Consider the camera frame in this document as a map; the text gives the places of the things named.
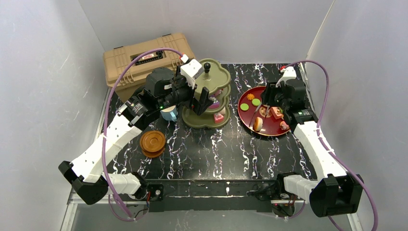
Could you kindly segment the green three-tier serving stand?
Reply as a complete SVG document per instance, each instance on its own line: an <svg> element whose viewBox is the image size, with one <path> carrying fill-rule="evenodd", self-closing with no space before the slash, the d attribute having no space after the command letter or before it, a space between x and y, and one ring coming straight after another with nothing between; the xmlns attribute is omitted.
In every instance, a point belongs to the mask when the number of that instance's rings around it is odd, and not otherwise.
<svg viewBox="0 0 408 231"><path fill-rule="evenodd" d="M200 99L201 90L206 87L209 90L208 98L213 104L201 115L184 107L182 119L191 128L221 128L230 119L230 73L215 59L206 58L199 63L203 66L204 72L196 79L195 98Z"/></svg>

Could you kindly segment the orange glazed donut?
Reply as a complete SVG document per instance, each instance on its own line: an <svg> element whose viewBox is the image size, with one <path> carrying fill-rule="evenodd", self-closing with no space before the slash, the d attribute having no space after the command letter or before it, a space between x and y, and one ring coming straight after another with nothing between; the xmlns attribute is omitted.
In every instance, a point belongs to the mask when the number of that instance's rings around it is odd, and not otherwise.
<svg viewBox="0 0 408 231"><path fill-rule="evenodd" d="M264 120L261 117L256 117L253 122L252 129L256 132L260 132L263 127Z"/></svg>

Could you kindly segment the red round lacquer tray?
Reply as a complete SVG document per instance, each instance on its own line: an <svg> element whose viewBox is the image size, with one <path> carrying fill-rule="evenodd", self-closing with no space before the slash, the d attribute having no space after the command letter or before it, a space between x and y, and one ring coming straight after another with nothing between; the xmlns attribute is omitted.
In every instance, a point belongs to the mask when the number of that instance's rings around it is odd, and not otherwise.
<svg viewBox="0 0 408 231"><path fill-rule="evenodd" d="M239 118L242 121L242 123L249 128L251 131L253 131L250 126L250 120L251 117L253 116L255 109L257 107L253 106L251 101L247 100L246 95L251 93L255 96L255 98L259 99L261 101L261 93L264 91L265 87L254 87L249 90L247 90L239 99L238 102L238 114ZM241 103L246 103L249 105L249 110L248 111L241 111L240 110L240 104ZM284 131L280 129L280 122L284 121L283 120L283 115L281 112L279 112L279 108L277 107L270 107L271 110L271 117L267 118L263 124L263 127L260 132L253 131L259 135L263 136L280 136L285 133L287 133L290 130Z"/></svg>

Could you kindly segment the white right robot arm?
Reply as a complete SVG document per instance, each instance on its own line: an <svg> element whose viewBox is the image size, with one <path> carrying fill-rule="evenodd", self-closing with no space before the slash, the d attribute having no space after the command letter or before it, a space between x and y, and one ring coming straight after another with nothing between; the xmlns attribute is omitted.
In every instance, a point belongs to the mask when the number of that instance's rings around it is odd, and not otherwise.
<svg viewBox="0 0 408 231"><path fill-rule="evenodd" d="M269 82L261 99L262 104L282 110L284 121L300 141L317 175L317 180L308 180L295 172L280 173L272 194L299 196L310 204L317 217L357 212L363 191L362 178L354 178L331 156L329 145L320 142L324 136L318 128L318 117L306 105L304 82L298 79Z"/></svg>

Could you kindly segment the purple frosted cake slice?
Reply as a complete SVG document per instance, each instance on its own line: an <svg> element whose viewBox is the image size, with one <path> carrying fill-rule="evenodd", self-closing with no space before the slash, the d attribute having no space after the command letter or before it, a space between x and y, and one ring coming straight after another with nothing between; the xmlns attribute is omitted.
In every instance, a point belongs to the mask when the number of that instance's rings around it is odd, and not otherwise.
<svg viewBox="0 0 408 231"><path fill-rule="evenodd" d="M208 108L209 109L217 109L217 108L219 108L219 106L220 106L220 102L219 102L219 100L217 99L217 98L215 98L215 97L210 97L210 99L212 100L212 105L210 105Z"/></svg>

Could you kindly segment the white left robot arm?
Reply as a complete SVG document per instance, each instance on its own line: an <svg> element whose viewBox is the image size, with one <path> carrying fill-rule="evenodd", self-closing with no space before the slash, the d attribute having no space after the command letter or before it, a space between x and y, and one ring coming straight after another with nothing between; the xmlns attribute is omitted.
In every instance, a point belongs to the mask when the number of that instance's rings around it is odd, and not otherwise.
<svg viewBox="0 0 408 231"><path fill-rule="evenodd" d="M203 87L199 99L196 79L207 74L206 65L183 65L175 73L156 68L117 111L112 122L99 138L73 161L63 161L58 169L72 185L77 195L88 205L108 194L144 195L148 183L137 173L108 174L107 165L132 139L139 136L160 112L184 104L201 115L211 104L209 90Z"/></svg>

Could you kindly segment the pink sprinkled cake slice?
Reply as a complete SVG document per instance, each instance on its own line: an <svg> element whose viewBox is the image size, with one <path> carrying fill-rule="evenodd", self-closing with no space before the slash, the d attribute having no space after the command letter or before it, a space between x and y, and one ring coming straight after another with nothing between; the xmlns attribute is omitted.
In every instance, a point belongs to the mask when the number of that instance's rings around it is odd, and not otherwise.
<svg viewBox="0 0 408 231"><path fill-rule="evenodd" d="M225 116L221 113L215 113L213 116L214 116L214 122L216 124L223 122L225 118Z"/></svg>

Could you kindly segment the red layered cake square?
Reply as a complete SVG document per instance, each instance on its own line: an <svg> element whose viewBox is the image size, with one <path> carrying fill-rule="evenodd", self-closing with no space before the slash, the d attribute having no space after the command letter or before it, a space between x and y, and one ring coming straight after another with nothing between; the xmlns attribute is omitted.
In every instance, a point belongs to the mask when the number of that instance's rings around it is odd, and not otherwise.
<svg viewBox="0 0 408 231"><path fill-rule="evenodd" d="M214 94L213 97L217 97L218 95L220 95L222 93L222 90L217 90Z"/></svg>

